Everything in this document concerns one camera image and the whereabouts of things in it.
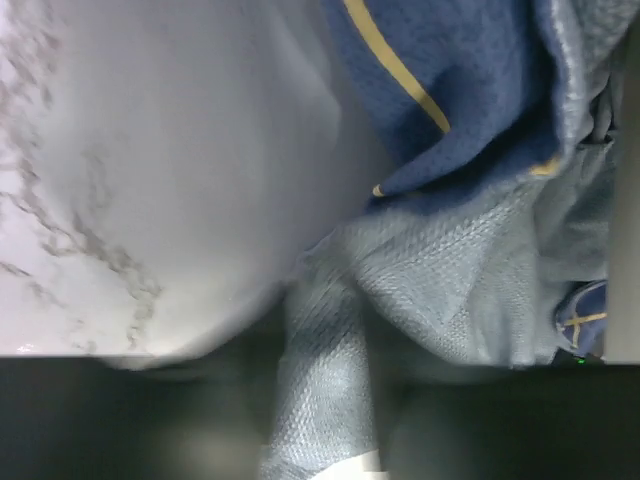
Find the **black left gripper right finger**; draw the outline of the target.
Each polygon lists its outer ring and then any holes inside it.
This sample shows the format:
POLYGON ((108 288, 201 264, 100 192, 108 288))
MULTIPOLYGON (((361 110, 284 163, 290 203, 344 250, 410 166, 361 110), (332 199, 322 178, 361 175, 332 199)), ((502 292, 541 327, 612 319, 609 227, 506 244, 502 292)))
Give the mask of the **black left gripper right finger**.
POLYGON ((466 373, 460 383, 373 375, 380 463, 390 478, 638 478, 638 367, 466 373))

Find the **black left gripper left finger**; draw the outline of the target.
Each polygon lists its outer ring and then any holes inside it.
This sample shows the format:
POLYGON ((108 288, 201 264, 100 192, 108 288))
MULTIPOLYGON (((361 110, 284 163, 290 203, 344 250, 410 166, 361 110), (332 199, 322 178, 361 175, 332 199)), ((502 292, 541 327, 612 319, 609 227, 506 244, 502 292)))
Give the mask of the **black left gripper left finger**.
POLYGON ((86 357, 6 357, 1 475, 254 479, 283 344, 251 332, 201 359, 142 372, 86 357))

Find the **cream white pillow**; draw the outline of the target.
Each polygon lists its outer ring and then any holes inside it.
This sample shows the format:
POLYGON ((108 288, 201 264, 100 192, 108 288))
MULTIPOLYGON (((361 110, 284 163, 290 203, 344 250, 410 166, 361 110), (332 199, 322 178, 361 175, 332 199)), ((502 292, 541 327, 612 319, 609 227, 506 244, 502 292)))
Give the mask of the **cream white pillow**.
POLYGON ((639 20, 625 49, 620 156, 610 228, 608 327, 604 356, 611 364, 639 363, 639 20))

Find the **blue denim pillowcase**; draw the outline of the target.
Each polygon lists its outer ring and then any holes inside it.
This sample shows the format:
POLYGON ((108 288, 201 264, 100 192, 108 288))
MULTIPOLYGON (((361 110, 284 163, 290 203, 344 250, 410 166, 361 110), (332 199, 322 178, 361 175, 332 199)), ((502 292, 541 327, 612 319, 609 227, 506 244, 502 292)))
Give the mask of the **blue denim pillowcase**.
POLYGON ((635 1, 326 1, 396 169, 300 260, 264 479, 375 450, 372 313, 429 361, 520 369, 574 349, 606 277, 635 1))

